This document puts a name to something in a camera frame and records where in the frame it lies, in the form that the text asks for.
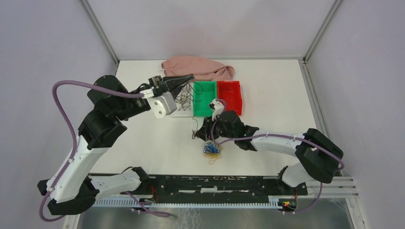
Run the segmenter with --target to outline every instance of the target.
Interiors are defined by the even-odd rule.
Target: gray floor
[[[298,208],[313,200],[299,199]],[[83,229],[352,229],[344,199],[321,199],[309,211],[285,215],[275,209],[151,208],[173,214],[158,218],[128,208],[93,207],[82,214]]]

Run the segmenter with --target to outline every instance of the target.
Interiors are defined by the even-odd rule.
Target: white wall
[[[404,228],[405,1],[346,0],[309,61],[373,229]]]
[[[118,58],[302,57],[334,0],[89,0]]]
[[[60,228],[38,216],[36,184],[51,177],[72,140],[51,94],[63,79],[93,82],[114,65],[77,0],[0,1],[0,228]],[[61,88],[78,126],[86,89]]]

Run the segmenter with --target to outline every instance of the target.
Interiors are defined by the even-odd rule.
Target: white table
[[[297,60],[220,60],[235,68],[243,97],[242,121],[268,131],[299,133],[316,128]],[[117,78],[132,91],[158,75],[162,61],[121,61]],[[203,156],[204,142],[192,140],[196,122],[144,112],[124,122],[128,130],[95,164],[92,173],[120,173],[141,166],[149,174],[274,176],[296,158],[253,152],[225,143],[213,165]]]

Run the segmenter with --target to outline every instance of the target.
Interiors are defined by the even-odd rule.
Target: robotic arm
[[[215,141],[218,137],[226,137],[233,139],[243,150],[273,151],[299,159],[299,163],[280,171],[277,177],[280,191],[291,190],[313,179],[327,184],[332,182],[340,162],[337,159],[343,158],[343,152],[320,131],[310,128],[306,133],[299,134],[268,132],[245,125],[235,111],[224,111],[225,106],[216,99],[211,102],[210,108],[213,115],[204,119],[196,133],[198,138]],[[322,152],[319,146],[335,157]]]
[[[147,182],[149,177],[141,167],[111,177],[87,175],[96,161],[126,131],[127,128],[121,121],[148,110],[152,110],[156,118],[170,115],[177,109],[174,99],[193,79],[192,74],[183,77],[152,77],[149,83],[143,83],[138,89],[130,92],[143,94],[141,98],[134,99],[90,90],[87,96],[93,102],[94,109],[79,126],[74,158],[67,157],[51,179],[38,183],[38,189],[43,196],[50,193],[51,201],[48,203],[50,213],[80,214],[101,198],[135,190],[141,182]],[[128,90],[112,75],[99,78],[94,85],[128,94]],[[66,162],[69,163],[68,167],[64,167]]]

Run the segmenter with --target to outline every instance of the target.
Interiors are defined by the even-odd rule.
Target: pink cloth
[[[172,56],[162,63],[166,76],[194,74],[198,81],[232,80],[235,69],[222,63],[199,56]]]

